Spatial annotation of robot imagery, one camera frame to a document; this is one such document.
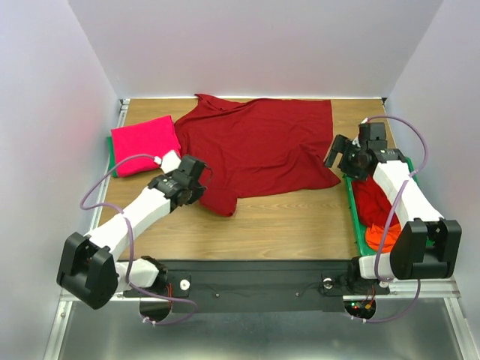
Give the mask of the dark red t-shirt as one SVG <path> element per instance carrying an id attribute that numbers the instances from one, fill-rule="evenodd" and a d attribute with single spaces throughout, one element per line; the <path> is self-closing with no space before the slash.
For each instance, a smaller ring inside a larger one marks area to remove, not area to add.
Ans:
<path id="1" fill-rule="evenodd" d="M 201 178 L 202 207 L 230 217 L 239 199 L 340 183 L 323 164 L 333 140 L 330 101 L 197 98 L 174 127 L 181 153 L 211 168 Z"/>

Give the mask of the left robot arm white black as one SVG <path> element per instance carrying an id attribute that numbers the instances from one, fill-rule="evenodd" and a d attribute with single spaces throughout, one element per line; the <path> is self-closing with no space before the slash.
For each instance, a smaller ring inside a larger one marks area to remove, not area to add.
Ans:
<path id="1" fill-rule="evenodd" d="M 125 208 L 85 235 L 67 237 L 56 283 L 95 310 L 116 293 L 136 290 L 152 296 L 170 290 L 167 267 L 151 257 L 120 261 L 125 250 L 134 253 L 135 239 L 178 207 L 195 203 L 204 193 L 200 179 L 206 163 L 174 151 L 153 157 L 162 173 Z"/>

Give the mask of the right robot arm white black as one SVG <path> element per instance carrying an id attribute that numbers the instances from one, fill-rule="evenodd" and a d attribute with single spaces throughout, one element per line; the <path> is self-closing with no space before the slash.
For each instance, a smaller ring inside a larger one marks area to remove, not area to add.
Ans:
<path id="1" fill-rule="evenodd" d="M 409 168 L 401 150 L 389 147 L 386 126 L 379 116 L 361 122 L 355 139 L 336 135 L 324 164 L 336 164 L 355 180 L 372 179 L 391 205 L 389 216 L 397 218 L 400 225 L 399 238 L 389 252 L 378 250 L 352 260 L 352 270 L 345 274 L 349 290 L 361 293 L 372 280 L 387 284 L 453 275 L 461 225 L 431 205 L 414 179 L 419 170 Z"/>

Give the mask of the red t-shirt in bin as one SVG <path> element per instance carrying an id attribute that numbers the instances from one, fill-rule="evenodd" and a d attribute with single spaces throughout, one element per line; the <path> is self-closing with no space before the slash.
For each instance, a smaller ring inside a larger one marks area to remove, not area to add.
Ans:
<path id="1" fill-rule="evenodd" d="M 359 221 L 366 227 L 384 227 L 391 211 L 391 203 L 380 186 L 371 178 L 352 182 Z"/>

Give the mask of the folded pink t-shirt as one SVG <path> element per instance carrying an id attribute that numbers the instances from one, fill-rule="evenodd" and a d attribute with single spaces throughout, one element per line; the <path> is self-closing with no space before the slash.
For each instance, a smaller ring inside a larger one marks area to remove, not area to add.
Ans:
<path id="1" fill-rule="evenodd" d="M 116 164 L 133 155 L 146 154 L 162 158 L 171 150 L 178 155 L 181 152 L 170 115 L 112 129 L 110 137 L 114 145 Z"/>

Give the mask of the folded green t-shirt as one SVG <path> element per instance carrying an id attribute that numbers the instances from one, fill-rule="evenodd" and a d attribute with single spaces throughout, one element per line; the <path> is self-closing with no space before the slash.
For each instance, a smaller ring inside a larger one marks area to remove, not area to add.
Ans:
<path id="1" fill-rule="evenodd" d="M 108 136 L 106 138 L 106 142 L 107 142 L 108 149 L 109 149 L 108 170 L 110 171 L 116 166 L 116 157 L 115 157 L 115 150 L 114 150 L 114 145 L 113 145 L 113 138 L 111 136 Z"/>

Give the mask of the green plastic bin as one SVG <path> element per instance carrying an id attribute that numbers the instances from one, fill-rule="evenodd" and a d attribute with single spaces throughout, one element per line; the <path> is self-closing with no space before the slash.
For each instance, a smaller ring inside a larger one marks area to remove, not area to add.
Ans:
<path id="1" fill-rule="evenodd" d="M 346 175 L 343 177 L 343 179 L 346 183 L 347 199 L 349 203 L 350 214 L 352 217 L 355 236 L 354 242 L 358 248 L 359 255 L 375 255 L 380 245 L 384 227 L 375 225 L 367 227 L 359 221 L 352 188 L 352 182 L 355 181 L 355 179 L 350 178 Z"/>

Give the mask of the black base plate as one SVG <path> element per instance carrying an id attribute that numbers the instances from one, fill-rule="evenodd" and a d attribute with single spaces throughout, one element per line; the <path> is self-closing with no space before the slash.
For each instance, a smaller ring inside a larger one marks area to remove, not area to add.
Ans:
<path id="1" fill-rule="evenodd" d="M 344 311 L 344 297 L 389 290 L 356 275 L 349 260 L 164 260 L 173 296 L 200 313 Z"/>

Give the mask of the aluminium frame rail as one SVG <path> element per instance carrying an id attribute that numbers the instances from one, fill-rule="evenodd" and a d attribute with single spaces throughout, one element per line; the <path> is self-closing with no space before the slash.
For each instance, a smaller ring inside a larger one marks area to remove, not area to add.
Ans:
<path id="1" fill-rule="evenodd" d="M 399 299 L 412 299 L 416 294 L 417 283 L 415 280 L 395 280 L 389 284 L 388 294 L 380 294 L 380 291 L 376 291 L 377 299 L 386 299 L 388 297 Z M 133 301 L 138 299 L 141 295 L 130 294 L 129 292 L 118 292 L 110 299 L 114 301 Z M 441 280 L 422 280 L 421 291 L 418 296 L 420 299 L 436 299 L 436 298 L 454 298 L 459 299 L 461 292 L 455 279 Z"/>

